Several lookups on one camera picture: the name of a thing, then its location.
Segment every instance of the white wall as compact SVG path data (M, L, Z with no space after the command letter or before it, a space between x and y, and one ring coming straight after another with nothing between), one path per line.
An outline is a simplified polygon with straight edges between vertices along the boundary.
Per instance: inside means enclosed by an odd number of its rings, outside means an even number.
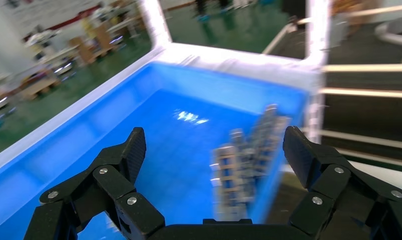
M159 0L162 9L169 9L183 4L191 3L194 0Z
M0 12L0 65L10 73L18 73L33 66L32 54L21 43L17 30Z

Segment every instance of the worker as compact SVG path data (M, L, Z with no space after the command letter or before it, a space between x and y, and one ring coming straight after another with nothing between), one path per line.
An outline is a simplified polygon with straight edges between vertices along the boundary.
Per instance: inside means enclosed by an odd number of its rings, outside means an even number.
M222 13L225 13L229 10L229 0L218 0L218 2L220 3Z
M79 16L84 32L86 33L86 37L88 38L87 43L92 46L99 45L98 41L96 40L95 26L93 26L93 23L90 19L90 13L88 11L82 11L79 13Z
M205 13L205 0L195 0L196 11L198 12L198 21L205 22L209 16Z

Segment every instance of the green floor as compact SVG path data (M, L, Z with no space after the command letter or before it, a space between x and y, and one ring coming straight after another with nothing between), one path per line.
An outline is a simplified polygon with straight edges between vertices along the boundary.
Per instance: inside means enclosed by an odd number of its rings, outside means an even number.
M171 18L167 22L173 40L260 53L287 19L276 4L257 4L221 15L218 6L209 3L208 13L211 19L199 23L194 18L194 6L169 12ZM16 112L0 127L0 152L123 70L151 47L146 34L136 40L127 39L126 44L98 62L78 69L72 78L46 96L18 103Z

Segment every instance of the wooden pallet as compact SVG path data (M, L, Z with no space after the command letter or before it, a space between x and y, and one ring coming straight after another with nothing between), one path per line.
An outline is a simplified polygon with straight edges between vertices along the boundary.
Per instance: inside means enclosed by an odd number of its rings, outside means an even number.
M102 49L93 54L93 57L89 60L89 63L94 63L97 59L105 57L109 52L115 50L115 47L111 47L108 49Z
M58 81L57 79L52 78L42 79L32 84L31 86L25 88L24 90L21 91L21 93L23 94L24 98L32 100L41 94L49 93L51 88L54 88L60 83L61 82Z

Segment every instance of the white pipe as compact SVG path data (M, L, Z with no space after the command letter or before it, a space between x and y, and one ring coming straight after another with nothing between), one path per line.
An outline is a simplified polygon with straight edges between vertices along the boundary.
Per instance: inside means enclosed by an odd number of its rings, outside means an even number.
M310 22L311 22L311 18L307 17L307 18L303 18L303 19L299 20L297 22L297 24L298 25L303 25L303 24L307 24L307 23L310 23Z
M352 18L352 17L361 17L361 16L389 13L389 12L395 12L395 11L402 11L402 5L348 12L348 13L346 13L346 16L349 18ZM311 18L307 17L307 18L303 18L303 19L299 20L298 24L302 25L302 24L307 24L310 22L311 22Z
M376 144L376 145L402 149L402 141L394 141L394 140L388 140L370 136L361 136L361 135L343 133L338 131L328 131L328 130L321 130L320 135L330 138L344 139L361 143Z
M293 24L289 23L282 28L282 30L273 38L261 54L269 54L277 46L277 44L285 37Z
M347 155L347 156L356 157L356 158L360 158L360 159L372 160L372 161L385 163L385 164L402 166L402 160L398 160L398 159L377 156L377 155L373 155L373 154L367 154L367 153L363 153L363 152L351 151L351 150L346 150L346 149L340 149L340 148L336 148L336 150L342 155Z
M345 95L345 96L362 96L362 97L400 98L400 99L402 99L402 91L325 87L325 88L322 88L320 90L320 92L322 94L327 94L327 95Z
M331 64L323 66L324 72L402 72L401 64Z

